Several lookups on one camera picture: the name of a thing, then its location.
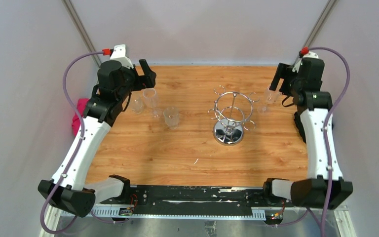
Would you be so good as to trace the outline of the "patterned clear wine glass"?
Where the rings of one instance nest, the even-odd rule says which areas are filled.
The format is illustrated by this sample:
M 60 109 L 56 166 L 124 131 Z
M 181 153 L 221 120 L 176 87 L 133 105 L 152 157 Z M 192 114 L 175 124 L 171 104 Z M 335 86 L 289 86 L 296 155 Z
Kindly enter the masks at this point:
M 130 102 L 130 107 L 133 113 L 141 114 L 145 109 L 145 104 L 139 95 L 133 95 Z

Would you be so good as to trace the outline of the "clear wine glass back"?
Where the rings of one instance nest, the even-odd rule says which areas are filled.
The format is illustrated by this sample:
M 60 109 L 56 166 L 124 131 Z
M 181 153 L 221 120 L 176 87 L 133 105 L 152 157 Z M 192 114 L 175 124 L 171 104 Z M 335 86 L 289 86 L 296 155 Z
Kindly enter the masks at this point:
M 274 104 L 281 93 L 278 90 L 271 90 L 270 85 L 266 87 L 263 97 L 260 100 L 260 105 L 258 106 L 257 111 L 260 114 L 265 114 L 270 112 L 270 107 Z

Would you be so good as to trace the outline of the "chrome wine glass rack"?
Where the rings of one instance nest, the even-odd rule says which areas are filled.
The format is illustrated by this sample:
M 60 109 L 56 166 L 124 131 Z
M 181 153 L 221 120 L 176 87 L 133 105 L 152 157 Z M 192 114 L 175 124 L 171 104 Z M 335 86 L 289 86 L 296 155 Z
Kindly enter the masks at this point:
M 215 122 L 213 137 L 221 145 L 237 145 L 243 140 L 246 131 L 257 127 L 252 116 L 260 98 L 255 92 L 246 94 L 226 90 L 223 85 L 215 87 L 213 91 L 218 97 L 214 100 L 213 108 L 207 112 Z

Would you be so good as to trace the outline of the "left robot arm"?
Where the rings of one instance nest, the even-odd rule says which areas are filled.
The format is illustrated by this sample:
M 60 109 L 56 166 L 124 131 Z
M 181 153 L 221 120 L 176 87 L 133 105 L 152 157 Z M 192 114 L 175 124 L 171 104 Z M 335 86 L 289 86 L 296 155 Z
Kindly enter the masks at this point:
M 106 180 L 85 184 L 96 152 L 113 127 L 117 116 L 126 110 L 131 93 L 155 86 L 156 73 L 145 59 L 139 60 L 143 75 L 116 60 L 101 64 L 98 84 L 83 111 L 80 126 L 65 160 L 50 180 L 42 180 L 38 191 L 49 204 L 77 217 L 87 216 L 97 203 L 114 198 L 125 204 L 131 199 L 130 180 L 110 175 Z

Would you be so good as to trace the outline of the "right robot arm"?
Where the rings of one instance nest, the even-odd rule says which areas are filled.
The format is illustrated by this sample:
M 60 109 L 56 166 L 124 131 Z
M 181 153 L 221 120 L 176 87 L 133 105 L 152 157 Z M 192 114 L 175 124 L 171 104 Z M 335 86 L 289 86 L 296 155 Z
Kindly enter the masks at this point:
M 297 65 L 279 63 L 270 90 L 293 98 L 297 107 L 295 125 L 307 148 L 307 178 L 289 181 L 268 178 L 264 182 L 263 202 L 275 206 L 282 199 L 299 207 L 336 209 L 353 192 L 353 184 L 343 178 L 334 149 L 329 92 L 322 91 L 324 61 L 303 58 Z

